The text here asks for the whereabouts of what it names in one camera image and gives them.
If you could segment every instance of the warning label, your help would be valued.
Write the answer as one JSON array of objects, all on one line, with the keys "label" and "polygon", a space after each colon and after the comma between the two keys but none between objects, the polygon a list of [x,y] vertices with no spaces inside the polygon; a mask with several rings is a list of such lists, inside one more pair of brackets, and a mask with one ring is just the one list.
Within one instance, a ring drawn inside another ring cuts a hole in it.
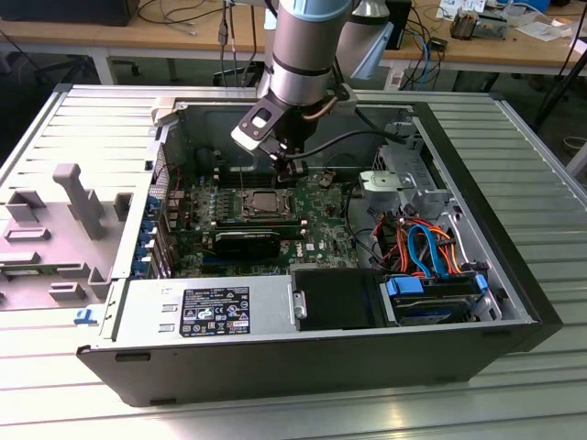
[{"label": "warning label", "polygon": [[250,333],[248,287],[188,289],[183,291],[183,337]]}]

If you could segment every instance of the desk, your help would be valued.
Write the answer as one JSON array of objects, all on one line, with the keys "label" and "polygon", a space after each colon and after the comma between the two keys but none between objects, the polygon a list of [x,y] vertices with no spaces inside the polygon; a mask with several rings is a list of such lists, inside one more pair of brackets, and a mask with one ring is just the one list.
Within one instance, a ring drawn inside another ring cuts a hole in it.
[{"label": "desk", "polygon": [[[413,4],[422,23],[430,30],[431,36],[449,42],[441,65],[443,70],[556,75],[569,53],[568,38],[544,42],[512,28],[508,29],[505,40],[454,39],[450,36],[450,22],[436,19],[435,6],[438,6],[439,0],[413,0]],[[573,0],[565,7],[549,7],[547,14],[561,17],[568,14],[569,19],[577,21],[583,8],[584,3]],[[417,21],[414,12],[410,18]],[[414,43],[414,39],[408,36],[404,37],[404,44],[400,50],[386,51],[382,60],[382,65],[390,67],[386,88],[396,86],[397,78],[401,80],[403,71],[414,66],[421,55],[422,52]],[[578,59],[579,55],[576,52],[571,55],[569,69]]]},{"label": "desk", "polygon": [[[189,6],[190,0],[165,0],[166,10]],[[505,41],[475,39],[460,41],[450,37],[449,22],[434,21],[439,0],[415,0],[415,7],[424,25],[433,36],[446,39],[449,46],[442,63],[444,70],[543,73],[556,74],[568,52],[569,40],[559,38],[548,43],[531,38],[510,29]],[[174,17],[182,19],[219,8],[220,0],[208,0],[192,11],[179,12]],[[551,7],[550,14],[578,14],[583,3],[573,0],[563,8]],[[161,20],[158,4],[145,9],[144,15]],[[236,46],[239,60],[247,60],[253,51],[249,9],[245,6],[234,8]],[[258,54],[262,59],[265,39],[263,33],[264,11],[255,8],[257,23]],[[177,29],[160,24],[147,23],[135,16],[127,27],[103,27],[97,25],[67,25],[56,23],[28,23],[0,21],[0,28],[14,40],[22,50],[39,53],[61,53],[89,55],[94,59],[102,84],[116,83],[112,73],[110,57],[152,57],[217,60],[217,43],[220,13],[202,17],[195,22],[197,35],[191,36]],[[14,50],[12,45],[0,37],[0,52]],[[405,69],[419,60],[421,55],[411,38],[404,39],[400,50],[385,52],[382,66],[390,68],[386,88],[396,88]],[[571,65],[578,57],[571,57]]]}]

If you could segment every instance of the workbench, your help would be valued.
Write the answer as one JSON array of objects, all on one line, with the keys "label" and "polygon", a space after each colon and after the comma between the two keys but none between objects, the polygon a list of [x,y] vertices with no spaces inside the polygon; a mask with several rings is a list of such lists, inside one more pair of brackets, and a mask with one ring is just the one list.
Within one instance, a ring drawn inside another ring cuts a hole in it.
[{"label": "workbench", "polygon": [[[95,166],[82,181],[100,194],[120,188],[132,193],[139,176],[133,163],[144,159],[157,136],[151,108],[164,98],[210,93],[201,87],[60,88],[0,170],[0,203],[11,188],[35,188],[50,179],[56,157],[90,160]],[[253,89],[225,93],[255,96]],[[98,330],[76,327],[76,309],[1,312],[0,437],[583,438],[587,194],[504,101],[481,93],[357,94],[374,105],[428,103],[564,321],[560,331],[530,353],[497,360],[467,383],[133,408],[76,358],[78,345]],[[112,161],[127,165],[105,174]],[[51,195],[50,185],[42,190],[43,200],[60,196]],[[211,369],[215,361],[210,359]]]},{"label": "workbench", "polygon": [[[190,0],[164,0],[166,10],[189,6]],[[447,20],[435,19],[438,0],[415,0],[414,5],[423,24],[432,36],[449,42],[443,70],[557,74],[569,51],[569,39],[558,38],[543,42],[517,30],[509,29],[505,41],[476,38],[461,41],[450,37]],[[208,0],[200,7],[173,15],[176,19],[193,17],[221,6],[219,0]],[[549,14],[570,14],[578,20],[583,3],[573,0],[563,8],[551,7]],[[154,3],[143,11],[146,17],[162,20],[159,5]],[[264,10],[255,8],[258,51],[255,60],[262,60],[265,46],[263,33]],[[0,21],[0,28],[22,50],[38,53],[88,55],[94,59],[102,84],[115,84],[116,76],[111,57],[151,57],[171,59],[218,60],[217,42],[220,13],[195,21],[197,35],[191,36],[162,24],[148,23],[134,16],[127,27],[71,25],[56,23],[27,23]],[[252,32],[247,6],[234,8],[236,48],[239,60],[248,60],[253,51]],[[0,36],[0,53],[14,47]],[[386,89],[398,87],[404,71],[414,67],[422,55],[411,36],[405,36],[400,50],[387,50],[381,65],[388,67]],[[573,54],[570,67],[578,59]]]}]

